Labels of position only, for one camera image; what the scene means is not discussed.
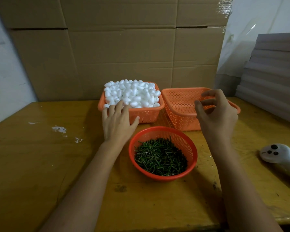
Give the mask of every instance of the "forearm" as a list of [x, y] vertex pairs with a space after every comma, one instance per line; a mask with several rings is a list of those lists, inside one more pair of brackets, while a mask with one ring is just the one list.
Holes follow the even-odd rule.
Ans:
[[209, 146], [217, 165], [231, 231], [282, 231], [248, 179], [232, 146], [225, 143]]
[[109, 173], [118, 148], [104, 143], [93, 160], [41, 229], [47, 231], [93, 231], [99, 215]]

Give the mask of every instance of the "hand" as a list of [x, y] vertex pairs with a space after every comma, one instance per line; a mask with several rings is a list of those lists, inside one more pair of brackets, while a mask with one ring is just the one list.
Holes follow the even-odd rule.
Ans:
[[136, 127], [139, 124], [140, 117], [136, 117], [132, 125], [129, 122], [129, 105], [124, 106], [123, 101], [119, 101], [117, 105], [111, 105], [102, 111], [102, 123], [104, 131], [104, 141], [110, 141], [112, 145], [123, 147], [130, 139]]
[[[195, 111], [207, 142], [230, 142], [238, 119], [237, 110], [232, 107], [221, 89], [208, 90], [202, 96], [215, 96], [212, 99], [195, 101]], [[203, 106], [215, 105], [204, 110]]]

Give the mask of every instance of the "round red basket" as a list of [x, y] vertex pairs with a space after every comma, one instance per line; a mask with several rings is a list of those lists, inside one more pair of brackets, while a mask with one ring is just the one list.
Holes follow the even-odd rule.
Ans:
[[[155, 138], [169, 138], [170, 136], [175, 146], [178, 149], [182, 150], [182, 153], [187, 158], [188, 166], [185, 172], [182, 172], [178, 175], [173, 175], [173, 176], [159, 176], [159, 175], [151, 174], [145, 171], [135, 162], [134, 160], [135, 148], [138, 148], [141, 145], [140, 142], [145, 142], [145, 141], [148, 141], [150, 139], [155, 139]], [[147, 128], [138, 132], [131, 139], [130, 144], [129, 144], [129, 157], [132, 161], [132, 164], [146, 176], [157, 181], [168, 182], [168, 181], [173, 181], [175, 179], [181, 178], [187, 175], [189, 172], [191, 172], [193, 168], [195, 167], [195, 164], [197, 163], [198, 152], [193, 141], [183, 132], [177, 129], [169, 128], [169, 127], [154, 126], [154, 127], [150, 127], [150, 128]]]

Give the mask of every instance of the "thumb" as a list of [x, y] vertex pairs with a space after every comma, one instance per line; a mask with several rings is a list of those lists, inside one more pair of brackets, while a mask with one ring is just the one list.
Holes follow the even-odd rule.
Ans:
[[139, 120], [140, 120], [140, 117], [138, 116], [138, 117], [135, 118], [133, 124], [130, 125], [130, 128], [133, 130], [133, 132], [135, 131], [136, 127], [138, 126]]
[[206, 113], [203, 109], [203, 105], [199, 100], [194, 101], [194, 105], [195, 105], [195, 111], [197, 113], [197, 118], [198, 119], [204, 119], [206, 116]]

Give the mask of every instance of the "person's left hand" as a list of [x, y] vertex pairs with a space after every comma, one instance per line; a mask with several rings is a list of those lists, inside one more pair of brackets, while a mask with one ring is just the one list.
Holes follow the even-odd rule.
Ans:
[[121, 148], [134, 133], [140, 119], [140, 117], [136, 117], [133, 124], [130, 125], [129, 105], [124, 106], [123, 112], [121, 112], [122, 105], [123, 101], [119, 101], [116, 106], [111, 105], [102, 111], [104, 141], [109, 141], [112, 145], [118, 145]]

